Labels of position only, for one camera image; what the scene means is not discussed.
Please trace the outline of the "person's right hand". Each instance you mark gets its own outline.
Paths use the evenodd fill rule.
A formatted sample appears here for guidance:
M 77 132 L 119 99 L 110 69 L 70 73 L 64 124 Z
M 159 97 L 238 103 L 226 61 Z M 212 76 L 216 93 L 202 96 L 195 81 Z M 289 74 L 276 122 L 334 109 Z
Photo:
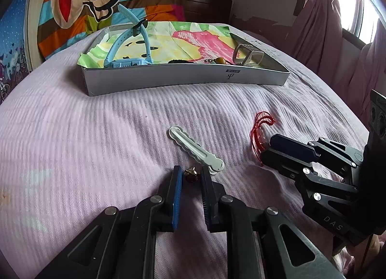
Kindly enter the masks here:
M 345 278 L 385 278 L 385 233 L 344 247 L 331 262 Z

